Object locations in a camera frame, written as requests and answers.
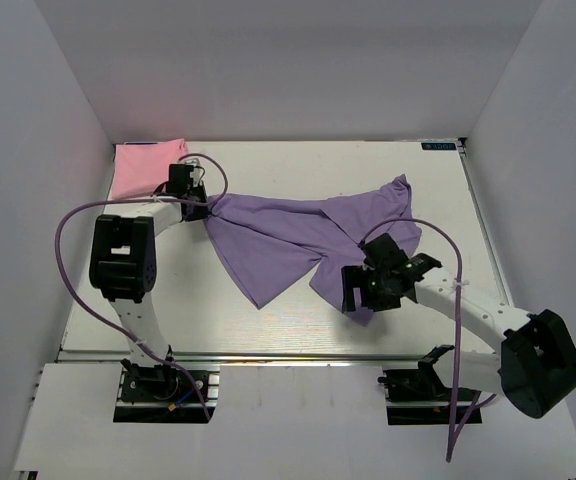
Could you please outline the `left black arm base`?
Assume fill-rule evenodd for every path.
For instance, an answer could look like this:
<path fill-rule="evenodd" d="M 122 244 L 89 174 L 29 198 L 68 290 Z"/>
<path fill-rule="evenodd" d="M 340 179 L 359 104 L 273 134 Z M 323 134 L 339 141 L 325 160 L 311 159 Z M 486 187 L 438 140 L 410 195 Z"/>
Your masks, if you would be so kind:
<path fill-rule="evenodd" d="M 197 392 L 209 415 L 214 413 L 215 397 L 210 398 L 213 372 L 190 370 L 192 380 L 168 366 L 143 367 L 129 359 L 121 361 L 122 374 L 113 414 L 114 423 L 207 424 Z"/>

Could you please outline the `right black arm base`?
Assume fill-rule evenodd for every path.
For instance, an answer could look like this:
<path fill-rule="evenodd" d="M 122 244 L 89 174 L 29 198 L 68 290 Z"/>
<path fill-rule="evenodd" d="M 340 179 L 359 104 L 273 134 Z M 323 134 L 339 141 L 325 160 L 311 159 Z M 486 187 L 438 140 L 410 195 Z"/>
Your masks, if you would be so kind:
<path fill-rule="evenodd" d="M 412 368 L 390 368 L 377 378 L 384 389 L 389 426 L 440 426 L 450 420 L 452 390 L 434 371 L 438 360 L 453 346 L 434 347 Z"/>

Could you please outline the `purple t shirt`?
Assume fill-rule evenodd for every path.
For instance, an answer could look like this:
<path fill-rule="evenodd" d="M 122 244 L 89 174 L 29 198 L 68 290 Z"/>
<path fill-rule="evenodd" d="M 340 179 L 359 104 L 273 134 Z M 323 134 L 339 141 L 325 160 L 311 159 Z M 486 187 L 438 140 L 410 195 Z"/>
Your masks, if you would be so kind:
<path fill-rule="evenodd" d="M 226 272 L 256 308 L 310 274 L 311 289 L 340 310 L 341 270 L 362 263 L 362 238 L 388 233 L 413 255 L 422 232 L 411 218 L 412 188 L 400 175 L 377 190 L 324 200 L 227 194 L 204 226 Z"/>

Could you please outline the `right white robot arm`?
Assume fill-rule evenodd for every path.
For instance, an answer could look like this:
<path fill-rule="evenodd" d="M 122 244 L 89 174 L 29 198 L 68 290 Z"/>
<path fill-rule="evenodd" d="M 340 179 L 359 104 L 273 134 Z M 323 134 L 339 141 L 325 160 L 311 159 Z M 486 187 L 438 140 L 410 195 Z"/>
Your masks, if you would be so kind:
<path fill-rule="evenodd" d="M 561 316 L 505 305 L 460 284 L 433 257 L 407 256 L 387 234 L 362 245 L 361 265 L 341 270 L 342 310 L 393 310 L 402 299 L 434 310 L 490 347 L 464 352 L 456 344 L 433 348 L 417 363 L 416 389 L 440 399 L 456 384 L 503 396 L 539 419 L 576 389 L 576 347 Z"/>

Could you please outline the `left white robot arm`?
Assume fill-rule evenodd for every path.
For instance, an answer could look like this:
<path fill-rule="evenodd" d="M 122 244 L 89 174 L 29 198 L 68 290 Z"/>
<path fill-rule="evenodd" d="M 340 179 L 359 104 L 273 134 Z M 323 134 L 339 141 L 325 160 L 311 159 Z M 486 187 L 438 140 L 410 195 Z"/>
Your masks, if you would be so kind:
<path fill-rule="evenodd" d="M 198 159 L 182 158 L 169 166 L 168 180 L 155 189 L 172 197 L 172 202 L 141 204 L 129 216 L 103 214 L 95 222 L 90 283 L 131 334 L 130 363 L 150 368 L 144 384 L 159 399 L 177 392 L 180 377 L 162 364 L 172 361 L 173 355 L 151 297 L 157 278 L 156 237 L 183 221 L 206 218 L 204 172 Z"/>

